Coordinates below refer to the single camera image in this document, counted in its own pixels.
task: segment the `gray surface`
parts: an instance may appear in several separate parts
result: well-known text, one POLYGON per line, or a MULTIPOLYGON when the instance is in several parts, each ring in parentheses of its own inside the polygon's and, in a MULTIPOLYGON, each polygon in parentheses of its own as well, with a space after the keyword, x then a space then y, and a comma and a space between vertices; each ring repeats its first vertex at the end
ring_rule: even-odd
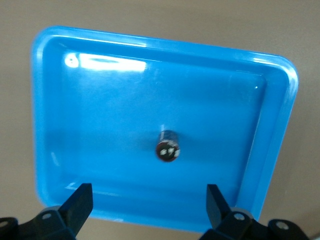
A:
MULTIPOLYGON (((43 206, 34 190, 30 45, 65 25, 283 55, 300 87, 260 221, 320 232, 320 1, 0 0, 0 216, 20 222, 43 206)), ((79 240, 196 240, 197 233, 89 219, 79 240)))

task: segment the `black plastic part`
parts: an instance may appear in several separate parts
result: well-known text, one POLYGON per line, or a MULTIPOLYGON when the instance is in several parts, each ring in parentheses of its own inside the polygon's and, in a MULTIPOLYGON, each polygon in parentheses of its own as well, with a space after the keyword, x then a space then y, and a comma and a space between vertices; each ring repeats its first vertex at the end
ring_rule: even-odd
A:
POLYGON ((251 226, 251 218, 246 214, 238 211, 230 212, 216 228, 217 232, 223 233, 233 240, 241 240, 251 226), (235 216, 240 215, 243 219, 237 219, 235 216))
POLYGON ((94 207, 93 192, 91 183, 83 183, 59 208, 65 225, 75 235, 89 217, 94 207))
POLYGON ((206 187, 206 212, 214 229, 231 212, 228 203, 215 184, 208 184, 206 187))
POLYGON ((293 222, 274 219, 264 226, 243 212, 231 211, 214 184, 207 186, 206 210, 213 228, 200 240, 309 240, 293 222))
POLYGON ((21 225, 16 218, 0 218, 0 240, 75 240, 92 209, 92 185, 83 183, 58 210, 43 211, 21 225))
POLYGON ((271 232, 281 240, 309 240, 307 235, 301 230, 298 225, 288 220, 273 219, 268 224, 271 232), (284 223, 288 226, 287 229, 281 229, 277 223, 284 223))
POLYGON ((18 220, 14 217, 0 218, 0 240, 15 238, 18 229, 18 220))

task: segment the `small cylindrical object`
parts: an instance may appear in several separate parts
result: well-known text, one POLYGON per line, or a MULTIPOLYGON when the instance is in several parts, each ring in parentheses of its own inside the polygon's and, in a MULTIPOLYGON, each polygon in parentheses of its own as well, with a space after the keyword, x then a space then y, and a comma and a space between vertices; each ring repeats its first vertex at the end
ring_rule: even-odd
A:
POLYGON ((180 154, 177 134, 170 130, 162 131, 155 152, 158 158, 164 162, 175 160, 180 154))

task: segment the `metal cylinder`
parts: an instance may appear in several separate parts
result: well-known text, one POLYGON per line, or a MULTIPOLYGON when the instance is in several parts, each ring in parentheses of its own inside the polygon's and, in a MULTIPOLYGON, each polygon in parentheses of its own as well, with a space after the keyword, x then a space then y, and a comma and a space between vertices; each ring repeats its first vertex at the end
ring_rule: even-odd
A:
POLYGON ((170 130, 162 131, 155 152, 158 158, 164 162, 175 160, 180 155, 177 134, 170 130))

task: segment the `beige background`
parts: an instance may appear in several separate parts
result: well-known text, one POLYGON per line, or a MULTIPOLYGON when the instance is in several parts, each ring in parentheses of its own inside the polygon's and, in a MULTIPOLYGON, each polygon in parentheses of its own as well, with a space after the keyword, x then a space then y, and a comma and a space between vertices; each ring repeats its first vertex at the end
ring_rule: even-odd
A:
MULTIPOLYGON (((51 25, 283 55, 300 86, 260 221, 320 232, 320 1, 0 0, 0 216, 21 223, 43 206, 34 190, 30 45, 51 25)), ((196 240, 198 233, 88 219, 79 240, 196 240)))

